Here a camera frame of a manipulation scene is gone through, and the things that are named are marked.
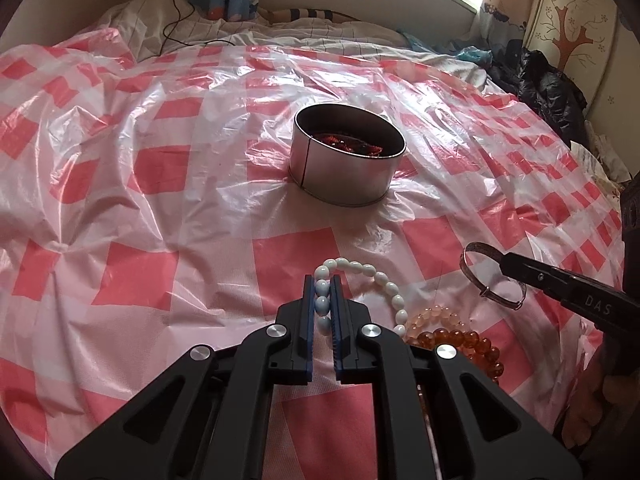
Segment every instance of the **silver bangle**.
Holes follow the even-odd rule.
[[[522,307],[525,298],[527,297],[527,285],[522,282],[517,282],[520,285],[520,290],[522,291],[522,298],[520,301],[510,301],[502,296],[496,294],[492,291],[487,285],[478,280],[478,277],[471,271],[469,267],[468,261],[466,260],[467,253],[479,253],[484,254],[488,258],[491,258],[494,262],[500,264],[502,260],[503,254],[492,247],[489,244],[483,244],[482,242],[472,242],[465,247],[465,250],[462,251],[460,255],[460,270],[467,277],[467,279],[473,283],[480,290],[480,297],[487,298],[488,300],[495,301],[495,303],[501,304],[506,308],[510,308],[511,310],[518,310]]]

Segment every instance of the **black cable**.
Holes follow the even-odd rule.
[[[175,8],[176,12],[178,13],[178,19],[175,20],[174,22],[167,23],[164,26],[164,29],[162,30],[162,35],[164,36],[164,40],[162,41],[162,45],[160,46],[160,53],[156,57],[162,56],[162,51],[164,50],[164,47],[165,47],[166,42],[168,40],[175,41],[175,43],[178,43],[178,44],[181,44],[181,45],[184,45],[184,46],[195,46],[195,45],[203,45],[204,46],[204,45],[207,45],[209,43],[216,43],[216,42],[228,43],[231,46],[235,46],[235,44],[233,44],[229,40],[209,40],[209,41],[204,41],[204,42],[201,42],[201,43],[185,43],[183,41],[175,40],[174,38],[172,38],[171,35],[175,32],[175,29],[178,27],[178,25],[180,25],[180,23],[183,22],[184,20],[187,20],[188,18],[193,16],[193,14],[196,12],[196,7],[191,2],[189,2],[190,6],[191,6],[191,12],[189,14],[187,14],[185,17],[183,17],[182,13],[180,12],[180,9],[178,8],[177,2],[175,0],[172,0],[172,2],[174,3],[174,8]],[[171,32],[169,32],[169,34],[167,34],[166,30],[169,27],[171,27],[172,25],[174,26],[174,28],[172,28]]]

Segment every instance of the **finger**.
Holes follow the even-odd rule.
[[[581,418],[572,424],[572,438],[578,446],[584,446],[591,438],[591,427]]]
[[[587,394],[582,397],[580,404],[576,406],[576,413],[590,426],[595,426],[602,418],[602,406],[596,398]]]
[[[567,449],[571,449],[575,446],[575,440],[572,435],[573,431],[571,428],[571,420],[567,415],[567,418],[564,420],[564,424],[562,425],[562,442],[564,442],[564,446]]]
[[[591,361],[589,361],[586,370],[582,373],[582,380],[587,389],[593,393],[600,388],[603,376],[599,355],[596,354]]]
[[[640,398],[640,388],[635,378],[607,376],[602,383],[602,394],[611,404],[631,406]]]

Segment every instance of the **bed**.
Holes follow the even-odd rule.
[[[518,312],[479,299],[458,259],[485,241],[620,288],[620,216],[556,134],[477,66],[377,25],[194,16],[172,37],[234,46],[161,53],[172,9],[133,0],[0,57],[0,391],[40,465],[194,344],[271,322],[339,255],[385,269],[411,316],[449,306],[500,345],[501,387],[551,430],[600,333],[539,294]],[[287,173],[293,115],[333,101],[406,137],[375,205],[321,203]],[[366,278],[343,281],[394,325]],[[264,477],[375,478],[370,390],[335,382],[319,333],[314,359],[309,387],[274,393]]]

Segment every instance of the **metal tin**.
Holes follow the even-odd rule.
[[[381,156],[347,153],[313,135],[343,132],[383,149]],[[398,129],[361,108],[336,103],[312,105],[294,118],[289,173],[309,194],[341,206],[364,206],[380,200],[406,150]]]

